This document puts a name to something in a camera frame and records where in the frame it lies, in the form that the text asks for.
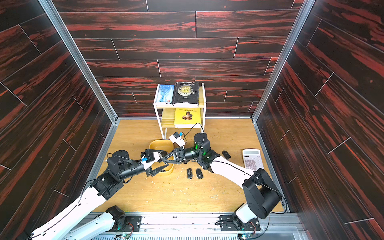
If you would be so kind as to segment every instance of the black book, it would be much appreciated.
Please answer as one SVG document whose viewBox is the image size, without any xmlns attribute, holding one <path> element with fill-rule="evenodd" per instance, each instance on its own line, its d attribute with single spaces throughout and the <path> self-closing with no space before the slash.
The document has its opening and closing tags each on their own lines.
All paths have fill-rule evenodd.
<svg viewBox="0 0 384 240">
<path fill-rule="evenodd" d="M 197 107 L 199 83 L 177 82 L 173 91 L 172 104 L 180 107 Z"/>
</svg>

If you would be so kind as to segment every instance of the calculator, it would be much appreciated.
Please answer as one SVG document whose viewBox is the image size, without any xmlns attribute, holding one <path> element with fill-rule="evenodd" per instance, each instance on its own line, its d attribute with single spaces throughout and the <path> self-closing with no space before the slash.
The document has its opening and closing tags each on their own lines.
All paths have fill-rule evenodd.
<svg viewBox="0 0 384 240">
<path fill-rule="evenodd" d="M 244 149 L 243 161 L 245 168 L 255 171 L 259 168 L 264 169 L 263 160 L 259 149 Z"/>
</svg>

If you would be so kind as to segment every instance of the yellow bowl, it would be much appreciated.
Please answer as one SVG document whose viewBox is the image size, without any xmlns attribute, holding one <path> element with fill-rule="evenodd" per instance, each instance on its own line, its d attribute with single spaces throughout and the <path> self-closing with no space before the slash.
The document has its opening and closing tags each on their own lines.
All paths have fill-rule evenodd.
<svg viewBox="0 0 384 240">
<path fill-rule="evenodd" d="M 155 149 L 155 150 L 164 150 L 164 151 L 167 151 L 167 153 L 170 153 L 174 149 L 173 143 L 169 139 L 155 140 L 155 141 L 151 142 L 151 144 L 149 145 L 149 148 Z M 163 165 L 164 165 L 163 162 L 155 162 L 152 165 L 152 169 L 158 168 L 158 167 L 163 166 Z M 158 175 L 171 174 L 173 171 L 173 167 L 174 167 L 173 163 L 169 164 L 168 167 L 164 168 L 165 172 L 159 172 Z"/>
</svg>

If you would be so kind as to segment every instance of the yellow book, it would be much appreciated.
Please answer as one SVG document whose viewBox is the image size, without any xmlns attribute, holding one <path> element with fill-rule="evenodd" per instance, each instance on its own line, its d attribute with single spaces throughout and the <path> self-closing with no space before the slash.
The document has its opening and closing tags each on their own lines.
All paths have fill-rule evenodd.
<svg viewBox="0 0 384 240">
<path fill-rule="evenodd" d="M 175 128 L 192 128 L 195 123 L 201 124 L 200 108 L 176 108 Z"/>
</svg>

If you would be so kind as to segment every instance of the blue book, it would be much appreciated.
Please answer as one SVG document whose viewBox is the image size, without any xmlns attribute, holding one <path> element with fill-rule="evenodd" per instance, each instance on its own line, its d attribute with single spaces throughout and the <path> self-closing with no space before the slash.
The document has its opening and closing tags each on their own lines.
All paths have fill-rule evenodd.
<svg viewBox="0 0 384 240">
<path fill-rule="evenodd" d="M 163 105 L 167 103 L 172 103 L 173 89 L 174 85 L 164 85 L 161 84 L 159 87 L 159 93 L 157 94 L 156 103 L 158 105 Z"/>
</svg>

